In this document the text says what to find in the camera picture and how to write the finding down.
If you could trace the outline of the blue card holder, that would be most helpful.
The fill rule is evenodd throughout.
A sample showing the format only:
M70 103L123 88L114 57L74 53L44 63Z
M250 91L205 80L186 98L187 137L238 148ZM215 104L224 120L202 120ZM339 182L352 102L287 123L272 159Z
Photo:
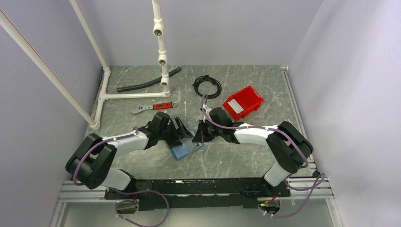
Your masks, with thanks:
M193 142L192 138L183 138L179 146L170 148L173 158L178 161L204 147L204 143Z

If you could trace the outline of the red plastic bin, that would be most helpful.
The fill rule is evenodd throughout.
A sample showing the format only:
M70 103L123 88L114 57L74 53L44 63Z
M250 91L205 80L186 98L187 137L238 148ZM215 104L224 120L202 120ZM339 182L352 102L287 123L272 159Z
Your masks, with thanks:
M239 115L237 115L228 105L228 101L231 99L235 99L244 109L244 111ZM223 107L228 111L235 121L239 121L240 119L248 116L251 112L258 110L263 102L263 97L252 86L247 86L242 90L230 95L223 103Z

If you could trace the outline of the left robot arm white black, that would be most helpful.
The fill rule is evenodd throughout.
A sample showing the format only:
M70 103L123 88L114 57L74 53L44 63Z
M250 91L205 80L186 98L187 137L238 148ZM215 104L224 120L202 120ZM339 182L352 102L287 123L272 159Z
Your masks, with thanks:
M76 186L114 188L128 199L136 192L136 179L124 170L112 168L115 157L149 149L159 141L166 142L169 148L179 148L183 146L183 139L192 137L179 117L172 119L164 112L157 112L145 126L134 127L126 134L111 137L101 137L96 133L87 135L67 161L65 169Z

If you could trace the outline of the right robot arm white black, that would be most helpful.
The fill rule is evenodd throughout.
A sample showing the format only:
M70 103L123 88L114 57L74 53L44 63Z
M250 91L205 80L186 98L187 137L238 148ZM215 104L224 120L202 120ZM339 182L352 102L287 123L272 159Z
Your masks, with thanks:
M193 142L206 143L222 137L228 143L256 144L266 146L276 161L263 175L261 192L272 196L279 190L279 184L301 168L308 166L307 159L313 152L311 143L290 123L260 126L234 122L220 108L212 109L199 120Z

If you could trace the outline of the white cards in bin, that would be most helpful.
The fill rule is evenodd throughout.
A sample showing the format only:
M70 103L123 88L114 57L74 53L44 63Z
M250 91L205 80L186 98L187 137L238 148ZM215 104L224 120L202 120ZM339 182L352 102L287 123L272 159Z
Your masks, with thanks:
M234 110L237 115L244 111L242 106L235 99L231 99L230 101L228 101L228 105Z

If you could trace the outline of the red handled adjustable wrench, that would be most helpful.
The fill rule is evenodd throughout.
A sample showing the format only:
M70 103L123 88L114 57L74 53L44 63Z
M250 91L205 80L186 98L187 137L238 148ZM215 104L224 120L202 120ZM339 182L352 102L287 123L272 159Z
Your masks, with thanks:
M145 110L164 110L177 107L177 102L164 102L153 105L138 105L135 109L131 110L131 114L139 114Z

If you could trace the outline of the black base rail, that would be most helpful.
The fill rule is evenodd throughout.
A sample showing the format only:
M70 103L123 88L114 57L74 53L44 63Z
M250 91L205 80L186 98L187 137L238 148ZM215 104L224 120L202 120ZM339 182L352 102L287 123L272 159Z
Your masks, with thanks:
M281 182L268 185L261 177L214 178L186 180L134 180L123 193L109 189L106 200L138 199L140 211L169 207L209 208L242 207L255 209L263 199L290 197L290 190Z

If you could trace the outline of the white PVC pipe frame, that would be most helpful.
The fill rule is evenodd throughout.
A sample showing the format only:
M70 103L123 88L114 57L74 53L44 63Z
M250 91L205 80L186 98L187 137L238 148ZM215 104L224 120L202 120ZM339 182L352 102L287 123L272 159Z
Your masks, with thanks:
M103 79L101 82L100 91L97 99L96 114L93 117L84 110L83 106L73 96L73 94L66 88L62 81L58 78L56 73L51 67L45 62L40 54L34 49L29 41L23 36L20 30L15 26L11 19L5 14L3 10L0 11L0 25L8 33L8 35L17 43L17 45L26 53L26 55L33 61L33 63L42 71L42 73L55 85L55 87L61 92L61 94L68 100L68 102L77 110L77 112L85 119L89 126L93 130L100 129L101 115L103 106L106 100L109 99L134 99L134 98L153 98L162 97L167 98L171 96L169 89L169 74L167 69L167 51L165 46L165 31L164 22L161 14L161 6L159 0L152 1L152 8L154 14L154 27L153 34L158 40L158 64L161 66L161 81L160 85L163 87L162 92L158 93L138 93L138 94L108 94L107 86L111 70L107 65L101 50L88 26L84 14L82 13L80 6L76 0L71 0L70 4L78 17L78 20L83 27L87 38L89 39L103 69Z

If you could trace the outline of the aluminium rail right side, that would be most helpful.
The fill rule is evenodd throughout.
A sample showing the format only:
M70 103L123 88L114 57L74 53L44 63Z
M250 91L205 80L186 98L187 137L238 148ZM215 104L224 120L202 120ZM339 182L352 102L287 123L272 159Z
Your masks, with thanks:
M285 84L288 89L289 97L291 99L291 105L292 109L295 115L296 123L297 123L297 129L298 131L307 139L307 135L304 129L304 125L302 123L302 119L299 113L299 109L296 103L296 99L289 81L288 77L288 72L287 72L288 67L287 66L280 66L280 71L283 75ZM318 169L315 164L315 160L313 156L311 155L308 158L308 164L311 164L306 170L302 170L302 173L310 173L312 174L313 171L318 172ZM294 188L305 188L305 187L310 187L310 184L313 183L315 180L315 177L306 177L306 176L292 176L287 180L288 184L291 185L291 187ZM332 189L330 187L330 184L328 182L328 179L326 179L320 186L316 186L315 189L313 190L313 194L311 195L310 199L326 199L326 200L334 200L334 194L332 193Z

